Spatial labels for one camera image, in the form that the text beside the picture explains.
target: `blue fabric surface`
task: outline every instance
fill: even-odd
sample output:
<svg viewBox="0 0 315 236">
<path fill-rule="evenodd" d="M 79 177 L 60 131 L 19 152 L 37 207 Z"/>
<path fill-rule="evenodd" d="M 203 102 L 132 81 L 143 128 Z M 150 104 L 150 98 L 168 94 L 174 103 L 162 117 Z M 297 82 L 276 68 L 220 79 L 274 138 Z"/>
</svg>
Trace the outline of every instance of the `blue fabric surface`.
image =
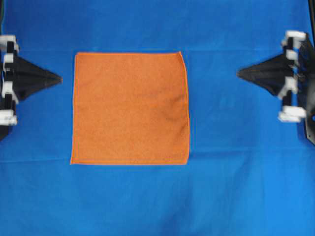
<svg viewBox="0 0 315 236">
<path fill-rule="evenodd" d="M 17 107 L 0 142 L 0 235 L 315 234 L 315 147 L 236 77 L 311 32 L 301 0 L 7 0 L 3 31 L 63 84 Z M 77 52 L 183 51 L 186 166 L 70 166 Z"/>
</svg>

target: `blue cloth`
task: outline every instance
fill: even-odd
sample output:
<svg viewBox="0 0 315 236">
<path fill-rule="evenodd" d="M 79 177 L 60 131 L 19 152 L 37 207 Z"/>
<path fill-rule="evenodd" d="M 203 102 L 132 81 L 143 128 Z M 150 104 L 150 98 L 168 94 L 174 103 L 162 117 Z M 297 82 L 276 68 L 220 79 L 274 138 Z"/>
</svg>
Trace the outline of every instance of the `blue cloth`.
<svg viewBox="0 0 315 236">
<path fill-rule="evenodd" d="M 0 142 L 0 235 L 315 234 L 315 147 L 236 76 L 279 54 L 286 30 L 311 32 L 307 1 L 7 0 L 3 27 L 63 84 L 21 103 Z M 70 166 L 75 54 L 179 50 L 188 164 Z"/>
</svg>

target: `orange towel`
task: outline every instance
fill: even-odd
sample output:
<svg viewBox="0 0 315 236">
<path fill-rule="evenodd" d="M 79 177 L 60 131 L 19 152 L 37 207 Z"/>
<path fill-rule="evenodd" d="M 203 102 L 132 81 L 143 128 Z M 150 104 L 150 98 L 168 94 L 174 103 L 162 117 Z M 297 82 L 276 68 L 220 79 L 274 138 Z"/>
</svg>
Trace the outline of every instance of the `orange towel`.
<svg viewBox="0 0 315 236">
<path fill-rule="evenodd" d="M 189 156 L 181 53 L 78 53 L 71 164 L 183 165 Z"/>
</svg>

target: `white clip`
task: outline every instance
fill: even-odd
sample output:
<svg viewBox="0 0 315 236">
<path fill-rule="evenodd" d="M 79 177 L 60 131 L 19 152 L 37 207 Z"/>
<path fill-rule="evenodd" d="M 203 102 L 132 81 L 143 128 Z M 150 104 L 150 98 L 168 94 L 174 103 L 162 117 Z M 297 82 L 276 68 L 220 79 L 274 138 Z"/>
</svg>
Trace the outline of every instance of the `white clip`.
<svg viewBox="0 0 315 236">
<path fill-rule="evenodd" d="M 306 111 L 302 107 L 283 106 L 278 119 L 281 122 L 301 122 L 306 117 Z"/>
<path fill-rule="evenodd" d="M 6 72 L 7 70 L 9 70 L 5 67 L 6 63 L 13 63 L 13 62 L 14 62 L 14 55 L 12 53 L 4 54 L 4 56 L 3 56 L 3 71 Z"/>
<path fill-rule="evenodd" d="M 297 92 L 298 92 L 296 75 L 294 75 L 294 77 L 286 77 L 285 78 L 285 84 L 278 94 L 278 99 L 282 100 L 283 97 L 286 96 L 286 93 L 289 90 L 291 90 L 292 93 L 294 93 L 294 94 L 297 94 Z"/>
<path fill-rule="evenodd" d="M 294 50 L 290 50 L 290 49 L 286 50 L 285 56 L 289 60 L 298 60 L 299 59 L 299 55 L 297 54 L 297 52 L 295 52 Z"/>
<path fill-rule="evenodd" d="M 0 110 L 0 125 L 16 125 L 17 119 L 13 110 Z"/>
<path fill-rule="evenodd" d="M 16 38 L 14 35 L 0 35 L 0 50 L 1 51 L 6 51 L 7 50 L 7 43 L 8 42 L 13 42 L 14 43 L 14 50 L 19 52 L 20 47 L 16 43 Z"/>
<path fill-rule="evenodd" d="M 296 40 L 299 41 L 304 41 L 306 39 L 306 33 L 304 32 L 300 32 L 300 31 L 296 31 L 296 30 L 288 30 L 285 33 L 286 38 L 294 38 Z"/>
<path fill-rule="evenodd" d="M 2 98 L 5 98 L 6 94 L 11 94 L 12 99 L 15 101 L 15 104 L 19 104 L 19 100 L 15 95 L 15 92 L 13 91 L 13 82 L 12 81 L 4 81 L 2 85 Z"/>
</svg>

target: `orange cloth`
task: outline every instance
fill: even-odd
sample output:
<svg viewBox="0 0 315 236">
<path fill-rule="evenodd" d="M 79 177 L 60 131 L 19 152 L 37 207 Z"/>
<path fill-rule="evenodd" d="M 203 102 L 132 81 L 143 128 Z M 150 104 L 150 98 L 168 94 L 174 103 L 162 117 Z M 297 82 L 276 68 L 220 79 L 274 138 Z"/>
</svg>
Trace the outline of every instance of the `orange cloth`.
<svg viewBox="0 0 315 236">
<path fill-rule="evenodd" d="M 183 165 L 188 86 L 181 53 L 78 53 L 71 164 Z"/>
</svg>

